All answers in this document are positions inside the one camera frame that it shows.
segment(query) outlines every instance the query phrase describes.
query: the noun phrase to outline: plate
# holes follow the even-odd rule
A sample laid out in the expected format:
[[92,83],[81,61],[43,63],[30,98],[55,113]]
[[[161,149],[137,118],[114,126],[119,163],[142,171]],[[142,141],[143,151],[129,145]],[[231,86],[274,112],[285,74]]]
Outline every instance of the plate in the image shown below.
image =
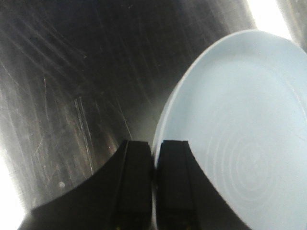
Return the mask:
[[153,143],[187,140],[217,191],[253,230],[307,227],[307,54],[275,35],[222,38],[169,97]]

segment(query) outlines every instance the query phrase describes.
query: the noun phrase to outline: white plate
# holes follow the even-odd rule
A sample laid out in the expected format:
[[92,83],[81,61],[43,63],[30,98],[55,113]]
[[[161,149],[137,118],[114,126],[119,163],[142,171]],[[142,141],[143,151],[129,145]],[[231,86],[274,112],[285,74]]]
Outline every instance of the white plate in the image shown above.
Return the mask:
[[253,230],[307,227],[307,55],[257,30],[204,51],[172,92],[153,143],[187,140]]

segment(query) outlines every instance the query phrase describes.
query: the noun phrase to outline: black plastic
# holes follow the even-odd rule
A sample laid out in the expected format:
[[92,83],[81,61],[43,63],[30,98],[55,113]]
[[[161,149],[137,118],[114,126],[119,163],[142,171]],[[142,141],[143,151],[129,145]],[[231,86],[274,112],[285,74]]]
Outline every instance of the black plastic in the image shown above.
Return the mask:
[[32,210],[19,230],[147,229],[152,213],[152,170],[148,144],[124,141],[91,178]]
[[157,169],[161,230],[249,230],[195,160],[188,142],[164,141]]

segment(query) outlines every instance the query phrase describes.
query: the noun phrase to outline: scratched metal surface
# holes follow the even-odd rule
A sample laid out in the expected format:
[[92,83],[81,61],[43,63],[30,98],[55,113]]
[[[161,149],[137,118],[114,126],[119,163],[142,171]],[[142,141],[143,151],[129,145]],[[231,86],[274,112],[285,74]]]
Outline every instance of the scratched metal surface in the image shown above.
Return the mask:
[[[307,3],[277,3],[306,48]],[[0,157],[22,206],[71,190],[123,139],[151,143],[193,60],[249,28],[244,0],[1,0]]]

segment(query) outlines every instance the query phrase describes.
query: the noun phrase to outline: scratch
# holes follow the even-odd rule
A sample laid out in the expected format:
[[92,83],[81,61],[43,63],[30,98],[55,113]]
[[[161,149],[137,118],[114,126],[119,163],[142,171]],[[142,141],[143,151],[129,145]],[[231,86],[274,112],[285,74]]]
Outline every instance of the scratch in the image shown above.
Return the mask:
[[20,138],[19,138],[19,135],[18,135],[18,133],[20,132],[20,130],[17,130],[17,128],[16,128],[16,126],[14,125],[14,122],[13,122],[13,118],[12,118],[12,114],[11,114],[11,112],[9,111],[8,112],[8,116],[9,116],[9,124],[11,125],[11,127],[12,127],[12,132],[13,132],[13,135],[14,135],[14,139],[15,139],[15,146],[16,146],[16,148],[18,149],[18,151],[19,151],[19,153],[20,153],[20,155],[21,155],[21,160],[22,160],[22,162],[20,163],[20,164],[25,164],[26,165],[26,162],[25,162],[25,156],[24,156],[24,151],[23,151],[23,149],[22,149],[22,145],[21,145],[21,140],[20,140]]
[[47,109],[47,87],[46,87],[46,78],[44,78],[44,88],[45,88],[45,112],[47,120],[49,121],[48,109]]
[[61,131],[59,137],[57,138],[56,143],[54,144],[54,148],[56,148],[59,145],[60,141],[62,140],[62,136],[64,135],[64,133],[65,133],[65,129]]
[[10,77],[10,79],[20,88],[23,90],[23,92],[25,92],[26,94],[28,94],[28,92],[20,86],[20,84],[13,78],[13,76],[10,74],[10,72],[6,69],[5,65],[3,64],[3,62],[0,60],[0,63],[2,65],[2,67],[4,68],[5,72],[8,74],[8,76]]
[[[185,39],[186,41],[189,41],[185,29],[184,29],[184,28],[181,28],[181,31],[183,32],[184,39]],[[193,49],[192,49],[192,47],[190,46],[190,42],[186,42],[186,46],[187,46],[189,58],[190,58],[190,60],[193,60],[193,59],[194,59],[194,58],[193,58],[193,54],[192,54]]]
[[51,179],[53,178],[53,176],[54,176],[54,174],[56,173],[56,171],[59,171],[58,165],[55,167],[54,170],[52,170],[52,173],[51,173],[50,175],[46,175],[48,181],[47,181],[47,183],[46,183],[45,186],[47,186],[47,185],[50,184],[50,181],[51,181]]
[[128,61],[129,61],[129,63],[130,63],[130,66],[132,67],[132,70],[133,70],[134,74],[136,75],[135,80],[136,80],[136,82],[137,82],[137,85],[139,86],[139,88],[140,88],[141,92],[143,93],[145,99],[147,100],[148,104],[149,104],[149,105],[152,105],[152,103],[151,103],[151,101],[150,101],[150,99],[149,99],[149,97],[148,97],[146,91],[144,90],[144,87],[143,87],[141,81],[140,81],[139,73],[138,73],[138,71],[137,71],[137,69],[136,69],[136,67],[135,67],[135,64],[133,63],[133,61],[132,61],[131,58],[130,58],[130,53],[129,53],[129,51],[127,50],[127,46],[126,46],[126,44],[124,43],[124,41],[123,41],[122,39],[120,39],[120,41],[121,41],[121,43],[122,43],[122,45],[123,45],[123,47],[124,47],[125,53],[127,54]]
[[48,75],[49,77],[53,78],[54,77],[45,70],[45,68],[43,68],[38,62],[36,62],[33,58],[31,58],[31,56],[29,56],[25,51],[24,49],[19,45],[17,44],[16,42],[14,42],[12,40],[12,38],[10,38],[3,30],[1,30],[3,35],[7,37],[7,39],[17,48],[19,49],[36,67],[38,67],[43,73],[45,73],[46,75]]
[[145,66],[146,66],[146,68],[147,68],[147,72],[148,72],[148,74],[149,74],[149,78],[150,78],[152,81],[154,81],[154,80],[153,80],[152,72],[151,72],[151,70],[150,70],[150,68],[149,68],[149,65],[148,65],[148,61],[147,61],[147,59],[146,59],[146,57],[145,57],[145,55],[144,55],[144,51],[142,50],[140,43],[139,43],[139,51],[140,51],[140,54],[141,54],[141,56],[142,56],[142,59],[143,59],[144,62],[145,62]]
[[117,101],[117,104],[118,104],[118,108],[119,108],[120,114],[121,114],[122,118],[124,119],[124,122],[125,122],[126,128],[127,128],[127,130],[128,130],[128,133],[129,133],[129,136],[130,136],[131,140],[133,140],[133,137],[132,137],[132,134],[131,134],[131,132],[130,132],[130,129],[129,129],[129,126],[128,126],[128,123],[127,123],[127,120],[126,120],[125,115],[124,115],[124,113],[123,113],[123,111],[122,111],[122,109],[121,109],[121,106],[120,106],[120,103],[119,103],[119,101],[118,101],[118,98],[117,98],[117,97],[116,97],[116,101]]
[[[107,43],[107,47],[110,48],[110,47],[112,47],[112,45],[111,45],[111,42],[110,42],[109,39],[108,39],[108,34],[106,33],[106,27],[103,26],[103,24],[102,24],[102,22],[101,22],[101,19],[100,19],[100,17],[99,17],[98,11],[97,11],[97,8],[94,7],[94,10],[95,10],[96,17],[97,17],[97,19],[98,19],[98,22],[99,22],[101,31],[104,33],[103,38],[104,38],[104,40],[105,40],[106,43]],[[108,30],[108,32],[117,36],[117,34],[113,33],[113,32],[110,31],[110,30]],[[114,52],[111,52],[111,56],[112,56],[113,60],[117,60],[117,59],[115,58]]]
[[100,121],[101,121],[101,113],[100,113],[100,109],[99,109],[97,101],[95,101],[95,105],[96,105],[96,109],[98,111],[98,115],[99,115],[99,118],[100,118]]
[[38,144],[35,152],[33,153],[33,156],[36,155],[38,153],[39,148],[41,147],[42,143],[43,143],[44,137],[41,138],[40,143]]
[[[20,17],[16,12],[11,11],[16,17]],[[51,50],[53,51],[59,58],[61,58],[65,63],[67,63],[70,67],[72,67],[75,71],[77,71],[77,73],[79,74],[79,70],[77,69],[77,67],[75,65],[73,65],[67,58],[65,58],[64,54],[61,53],[60,50],[58,50],[55,46],[53,46],[51,44],[51,42],[49,42],[48,40],[46,40],[34,27],[32,27],[30,25],[30,23],[27,23],[25,20],[21,20],[22,23],[30,30],[32,31],[41,41],[44,42],[44,44]]]
[[25,40],[26,43],[28,43],[37,53],[39,53],[50,65],[53,66],[53,68],[59,73],[61,74],[64,78],[70,80],[70,78],[67,76],[67,74],[65,72],[63,72],[59,67],[58,64],[56,64],[52,59],[50,59],[45,53],[43,53],[39,48],[36,47],[35,44],[33,44],[32,41],[30,41],[29,38],[27,38],[26,36],[24,36],[24,34],[22,34],[18,29],[16,29],[15,26],[12,26],[12,28],[14,29],[14,31],[16,33],[19,34],[19,36],[21,38],[23,38]]
[[157,63],[157,60],[156,60],[156,58],[154,57],[154,49],[153,49],[153,47],[152,47],[152,44],[151,44],[151,42],[149,41],[149,39],[148,39],[148,37],[147,37],[147,35],[145,34],[145,39],[146,39],[146,42],[147,42],[147,44],[148,44],[148,46],[149,46],[149,49],[150,49],[150,51],[148,52],[149,54],[150,54],[150,56],[151,56],[151,58],[152,58],[152,60],[153,60],[153,62],[154,62],[154,67],[156,68],[156,70],[158,71],[158,73],[160,74],[161,72],[160,72],[160,69],[159,69],[159,64]]
[[139,32],[142,35],[142,22],[141,22],[141,18],[138,17],[138,26],[139,26]]
[[160,24],[159,29],[160,29],[164,23],[162,23],[163,20],[161,20],[160,8],[158,8],[157,4],[155,4],[154,6],[155,6],[155,11],[157,12],[157,13],[156,13],[156,17],[158,18],[158,22],[159,22],[159,24]]
[[[77,54],[81,54],[82,56],[83,56],[83,53],[79,50],[79,49],[77,49],[71,42],[69,42],[69,40],[68,39],[66,39],[60,32],[58,32],[58,30],[52,25],[52,24],[50,24],[48,21],[46,21],[44,18],[42,18],[42,17],[37,17],[35,14],[31,14],[31,16],[33,17],[33,19],[37,22],[37,23],[39,23],[40,24],[40,26],[41,26],[41,28],[43,28],[43,29],[45,29],[48,33],[50,33],[50,35],[52,36],[52,37],[54,37],[58,42],[60,42],[63,46],[66,46],[66,47],[68,47],[68,48],[72,48],[72,50],[74,49],[75,51],[76,51],[76,53]],[[48,26],[51,28],[51,30],[53,30],[53,32],[50,30],[50,29],[48,29],[47,28],[47,26],[45,26],[44,24],[43,24],[43,22],[42,22],[42,20],[44,20],[44,22],[46,23],[46,24],[48,24]]]
[[92,156],[91,156],[91,152],[93,152],[93,150],[92,150],[93,143],[92,143],[92,138],[91,138],[91,135],[90,135],[89,127],[88,127],[88,124],[87,124],[87,121],[86,121],[86,117],[85,117],[85,113],[84,113],[84,107],[82,105],[81,97],[79,97],[78,99],[75,99],[75,107],[77,109],[79,124],[80,124],[81,131],[82,131],[82,134],[83,134],[84,142],[85,142],[87,159],[90,163],[91,173],[93,175],[94,174],[94,165],[93,165]]

